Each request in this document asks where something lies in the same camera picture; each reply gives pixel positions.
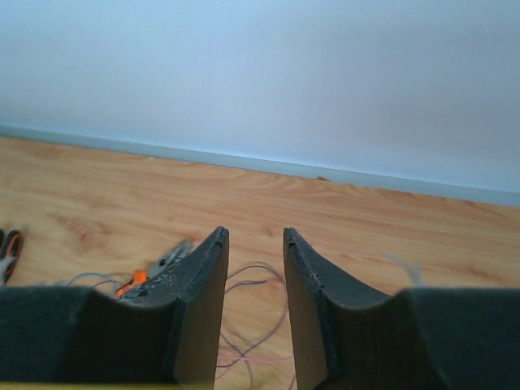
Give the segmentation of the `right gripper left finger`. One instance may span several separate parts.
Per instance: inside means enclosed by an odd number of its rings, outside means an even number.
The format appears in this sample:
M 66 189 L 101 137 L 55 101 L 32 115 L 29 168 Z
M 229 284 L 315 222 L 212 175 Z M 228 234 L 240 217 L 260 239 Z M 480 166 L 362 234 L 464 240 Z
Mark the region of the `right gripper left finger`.
M 82 286 L 4 288 L 2 381 L 213 388 L 228 241 L 217 227 L 119 299 Z

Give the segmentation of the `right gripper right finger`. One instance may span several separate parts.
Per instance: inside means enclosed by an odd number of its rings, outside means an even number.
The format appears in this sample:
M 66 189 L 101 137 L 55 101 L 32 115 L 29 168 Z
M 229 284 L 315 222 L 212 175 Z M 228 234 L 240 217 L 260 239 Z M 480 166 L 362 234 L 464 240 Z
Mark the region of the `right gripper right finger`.
M 300 389 L 516 389 L 516 288 L 404 288 L 388 295 L 284 230 Z

